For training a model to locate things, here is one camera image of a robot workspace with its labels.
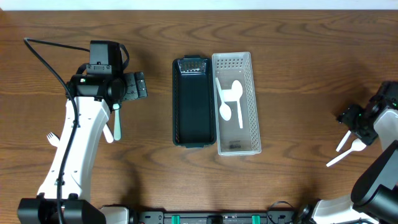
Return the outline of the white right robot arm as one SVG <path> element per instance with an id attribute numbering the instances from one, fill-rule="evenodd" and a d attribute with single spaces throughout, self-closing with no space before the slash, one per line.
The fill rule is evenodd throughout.
<path id="1" fill-rule="evenodd" d="M 307 205 L 297 223 L 397 223 L 397 109 L 385 109 L 373 127 L 382 154 L 356 181 L 351 194 Z"/>

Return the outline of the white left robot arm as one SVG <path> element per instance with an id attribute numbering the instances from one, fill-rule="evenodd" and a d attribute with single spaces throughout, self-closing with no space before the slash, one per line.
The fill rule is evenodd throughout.
<path id="1" fill-rule="evenodd" d="M 91 175 L 102 135 L 121 138 L 122 101 L 147 96 L 143 72 L 75 74 L 67 84 L 65 124 L 51 168 L 35 198 L 22 198 L 21 223 L 136 223 L 125 205 L 96 208 L 90 203 Z"/>

